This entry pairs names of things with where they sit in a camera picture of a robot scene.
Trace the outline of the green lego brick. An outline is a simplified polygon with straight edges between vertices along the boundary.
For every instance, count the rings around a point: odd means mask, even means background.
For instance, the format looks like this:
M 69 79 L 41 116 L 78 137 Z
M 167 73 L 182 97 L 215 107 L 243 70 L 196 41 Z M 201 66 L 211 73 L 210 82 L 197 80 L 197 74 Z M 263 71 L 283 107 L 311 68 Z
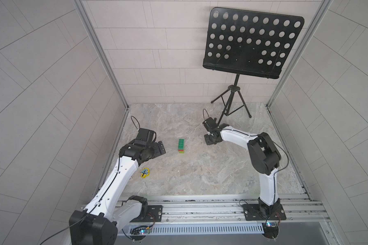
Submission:
M 178 150 L 184 150 L 184 145 L 185 145 L 185 140 L 180 138 L 178 140 Z

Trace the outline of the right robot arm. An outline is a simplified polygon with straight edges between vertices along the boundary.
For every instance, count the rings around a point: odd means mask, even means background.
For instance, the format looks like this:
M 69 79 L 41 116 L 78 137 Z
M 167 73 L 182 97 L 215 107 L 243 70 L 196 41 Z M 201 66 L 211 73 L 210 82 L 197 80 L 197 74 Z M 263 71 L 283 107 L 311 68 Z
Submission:
M 260 211 L 263 216 L 271 215 L 279 205 L 276 178 L 282 157 L 270 136 L 264 132 L 247 133 L 227 124 L 218 125 L 211 117 L 202 124 L 208 132 L 204 136 L 207 145 L 228 141 L 248 150 L 250 162 L 259 173 Z

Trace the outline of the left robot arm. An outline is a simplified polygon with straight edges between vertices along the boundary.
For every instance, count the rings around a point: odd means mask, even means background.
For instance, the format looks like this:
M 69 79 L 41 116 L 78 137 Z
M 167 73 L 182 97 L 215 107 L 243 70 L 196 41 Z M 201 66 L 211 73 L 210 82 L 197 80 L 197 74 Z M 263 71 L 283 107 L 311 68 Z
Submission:
M 122 147 L 112 172 L 83 211 L 74 211 L 69 219 L 73 245 L 113 245 L 117 234 L 131 221 L 152 217 L 144 197 L 131 196 L 117 208 L 117 202 L 132 175 L 142 163 L 165 154 L 156 132 L 140 128 L 136 138 Z

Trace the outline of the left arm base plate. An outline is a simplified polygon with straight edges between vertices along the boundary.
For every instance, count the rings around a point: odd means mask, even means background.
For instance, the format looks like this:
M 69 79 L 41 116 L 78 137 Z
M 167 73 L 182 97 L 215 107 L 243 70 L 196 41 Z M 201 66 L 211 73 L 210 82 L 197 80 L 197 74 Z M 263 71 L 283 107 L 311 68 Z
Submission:
M 147 210 L 141 211 L 141 214 L 134 218 L 131 222 L 146 223 L 146 222 L 160 222 L 162 220 L 163 206 L 162 205 L 148 205 Z

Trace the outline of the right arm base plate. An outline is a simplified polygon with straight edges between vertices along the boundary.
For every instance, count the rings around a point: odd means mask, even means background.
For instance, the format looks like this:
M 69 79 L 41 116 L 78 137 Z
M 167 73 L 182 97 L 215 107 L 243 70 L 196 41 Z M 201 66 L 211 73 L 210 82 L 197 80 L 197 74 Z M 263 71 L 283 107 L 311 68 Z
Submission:
M 246 221 L 286 220 L 286 214 L 280 199 L 271 206 L 268 206 L 260 199 L 258 201 L 258 204 L 245 203 L 240 205 L 243 208 Z

